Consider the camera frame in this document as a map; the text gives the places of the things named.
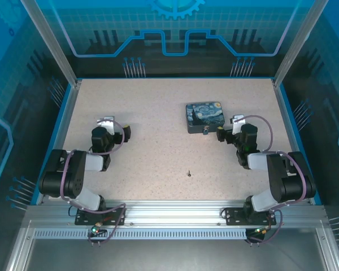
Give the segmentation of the starry night print tin box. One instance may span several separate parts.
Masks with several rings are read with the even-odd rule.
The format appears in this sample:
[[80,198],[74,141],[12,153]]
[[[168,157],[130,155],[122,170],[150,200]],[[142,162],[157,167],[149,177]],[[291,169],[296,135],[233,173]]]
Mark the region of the starry night print tin box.
[[225,124],[223,109],[220,102],[189,103],[185,106],[186,123],[189,134],[203,134],[205,126],[210,133]]

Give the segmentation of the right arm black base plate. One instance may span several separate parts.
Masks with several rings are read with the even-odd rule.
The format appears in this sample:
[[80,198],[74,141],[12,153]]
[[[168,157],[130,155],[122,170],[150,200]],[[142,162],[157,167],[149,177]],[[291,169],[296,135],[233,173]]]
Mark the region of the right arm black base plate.
[[275,216],[270,212],[245,211],[243,208],[225,208],[221,216],[226,220],[227,226],[266,226],[276,225]]

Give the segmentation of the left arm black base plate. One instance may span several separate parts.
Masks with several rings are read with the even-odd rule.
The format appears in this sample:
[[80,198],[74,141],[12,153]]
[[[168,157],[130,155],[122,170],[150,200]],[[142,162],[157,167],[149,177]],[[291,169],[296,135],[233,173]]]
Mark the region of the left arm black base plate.
[[123,212],[122,216],[120,216],[122,210],[123,207],[104,214],[94,214],[77,210],[75,225],[94,226],[96,223],[99,222],[102,223],[102,225],[104,226],[115,226],[117,220],[119,220],[118,225],[122,226],[125,222],[125,211]]

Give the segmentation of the aluminium extrusion rail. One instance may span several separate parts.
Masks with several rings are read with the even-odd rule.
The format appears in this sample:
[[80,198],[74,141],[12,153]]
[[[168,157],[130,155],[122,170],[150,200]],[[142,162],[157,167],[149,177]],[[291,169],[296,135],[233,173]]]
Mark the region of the aluminium extrusion rail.
[[[241,200],[128,200],[124,228],[224,228],[225,207],[242,207]],[[66,202],[29,206],[24,228],[72,228]],[[284,228],[328,228],[323,206],[308,201],[281,208]]]

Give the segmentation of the aluminium frame post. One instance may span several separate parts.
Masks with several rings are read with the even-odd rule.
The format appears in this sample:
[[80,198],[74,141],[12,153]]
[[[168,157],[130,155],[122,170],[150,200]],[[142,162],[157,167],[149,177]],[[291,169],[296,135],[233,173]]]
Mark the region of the aluminium frame post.
[[309,9],[302,25],[300,26],[297,34],[287,53],[285,54],[276,74],[273,79],[274,89],[279,89],[282,81],[286,74],[289,72],[292,64],[294,63],[297,55],[301,48],[310,36],[316,22],[320,18],[324,8],[326,7],[329,0],[314,0],[311,8]]
[[20,1],[21,4],[24,6],[26,12],[28,13],[30,19],[33,21],[33,24],[38,30],[47,48],[54,57],[66,80],[71,87],[79,90],[78,79],[37,2],[35,0]]

